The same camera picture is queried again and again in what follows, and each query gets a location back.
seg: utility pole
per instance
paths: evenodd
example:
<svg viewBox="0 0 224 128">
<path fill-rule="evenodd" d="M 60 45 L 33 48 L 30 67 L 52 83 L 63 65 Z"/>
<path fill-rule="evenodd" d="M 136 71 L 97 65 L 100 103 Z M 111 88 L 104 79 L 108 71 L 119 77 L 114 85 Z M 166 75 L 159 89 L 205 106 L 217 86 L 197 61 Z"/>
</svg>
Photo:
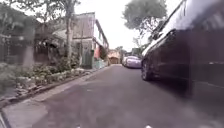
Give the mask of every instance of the utility pole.
<svg viewBox="0 0 224 128">
<path fill-rule="evenodd" d="M 82 21 L 82 28 L 81 28 L 81 41 L 80 41 L 80 47 L 79 47 L 79 49 L 80 49 L 80 50 L 79 50 L 79 53 L 80 53 L 80 54 L 79 54 L 79 55 L 80 55 L 80 56 L 79 56 L 80 66 L 83 64 L 83 63 L 82 63 L 82 62 L 83 62 L 83 60 L 82 60 L 82 59 L 83 59 L 83 57 L 82 57 L 82 56 L 83 56 L 83 54 L 82 54 L 82 53 L 83 53 L 83 44 L 82 44 L 82 41 L 83 41 L 83 34 L 84 34 L 84 33 L 83 33 L 83 31 L 84 31 L 84 22 L 85 22 L 85 21 L 83 20 L 83 21 Z"/>
<path fill-rule="evenodd" d="M 76 0 L 68 0 L 67 6 L 66 6 L 66 43 L 67 43 L 67 59 L 68 59 L 68 64 L 71 65 L 71 57 L 72 57 L 72 46 L 71 46 L 71 41 L 72 41 L 72 36 L 73 34 L 71 33 L 72 29 L 72 16 L 74 14 L 75 10 L 75 3 Z"/>
</svg>

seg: car wheel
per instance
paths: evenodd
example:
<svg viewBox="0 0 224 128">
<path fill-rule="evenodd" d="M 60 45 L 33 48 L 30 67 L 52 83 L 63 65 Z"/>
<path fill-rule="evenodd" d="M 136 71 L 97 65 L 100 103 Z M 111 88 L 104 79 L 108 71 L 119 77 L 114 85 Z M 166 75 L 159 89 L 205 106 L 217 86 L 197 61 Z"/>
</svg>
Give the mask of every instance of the car wheel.
<svg viewBox="0 0 224 128">
<path fill-rule="evenodd" d="M 148 81 L 148 80 L 153 80 L 153 78 L 154 78 L 154 74 L 153 74 L 152 71 L 150 71 L 147 61 L 143 61 L 143 64 L 142 64 L 142 79 L 145 80 L 145 81 Z"/>
</svg>

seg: white car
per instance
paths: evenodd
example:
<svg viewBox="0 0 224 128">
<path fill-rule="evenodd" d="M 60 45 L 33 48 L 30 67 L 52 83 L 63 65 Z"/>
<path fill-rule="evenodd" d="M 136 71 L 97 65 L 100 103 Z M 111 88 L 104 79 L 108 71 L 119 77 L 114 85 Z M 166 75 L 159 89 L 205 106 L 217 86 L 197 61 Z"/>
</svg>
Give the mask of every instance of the white car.
<svg viewBox="0 0 224 128">
<path fill-rule="evenodd" d="M 125 58 L 124 66 L 128 68 L 141 68 L 141 59 L 137 56 Z"/>
<path fill-rule="evenodd" d="M 126 66 L 126 61 L 127 61 L 127 57 L 125 56 L 125 57 L 123 57 L 123 59 L 122 59 L 122 65 L 123 66 Z"/>
</svg>

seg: alley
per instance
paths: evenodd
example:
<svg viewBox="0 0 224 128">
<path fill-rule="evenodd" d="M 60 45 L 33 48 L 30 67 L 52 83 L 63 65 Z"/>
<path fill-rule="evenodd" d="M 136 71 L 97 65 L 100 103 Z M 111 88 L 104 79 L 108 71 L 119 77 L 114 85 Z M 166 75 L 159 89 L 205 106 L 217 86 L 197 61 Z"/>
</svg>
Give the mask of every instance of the alley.
<svg viewBox="0 0 224 128">
<path fill-rule="evenodd" d="M 44 101 L 48 114 L 33 128 L 224 127 L 223 117 L 184 98 L 181 87 L 167 86 L 142 81 L 140 70 L 112 66 Z"/>
</svg>

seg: curb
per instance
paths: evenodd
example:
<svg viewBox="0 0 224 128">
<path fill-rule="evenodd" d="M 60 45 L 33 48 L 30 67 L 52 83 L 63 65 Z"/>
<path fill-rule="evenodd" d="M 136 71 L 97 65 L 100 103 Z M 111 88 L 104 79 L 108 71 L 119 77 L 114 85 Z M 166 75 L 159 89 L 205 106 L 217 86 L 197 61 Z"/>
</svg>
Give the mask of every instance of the curb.
<svg viewBox="0 0 224 128">
<path fill-rule="evenodd" d="M 46 87 L 39 88 L 39 89 L 37 89 L 37 90 L 35 90 L 33 92 L 30 92 L 30 93 L 28 93 L 27 95 L 24 95 L 24 96 L 7 98 L 5 100 L 0 101 L 0 109 L 5 108 L 5 107 L 7 107 L 9 105 L 16 104 L 16 103 L 18 103 L 20 101 L 23 101 L 25 99 L 31 98 L 31 97 L 36 96 L 38 94 L 47 92 L 49 90 L 52 90 L 52 89 L 54 89 L 54 88 L 56 88 L 56 87 L 58 87 L 60 85 L 69 83 L 71 81 L 78 80 L 78 79 L 85 79 L 86 80 L 86 79 L 88 79 L 88 77 L 87 78 L 84 78 L 84 77 L 86 77 L 86 76 L 91 77 L 91 76 L 95 75 L 94 73 L 97 73 L 97 72 L 101 71 L 102 69 L 109 68 L 109 67 L 110 66 L 106 66 L 106 67 L 103 67 L 103 68 L 91 71 L 89 74 L 85 74 L 84 73 L 84 74 L 82 74 L 80 76 L 77 76 L 77 77 L 67 78 L 64 81 L 53 83 L 53 84 L 49 84 Z"/>
</svg>

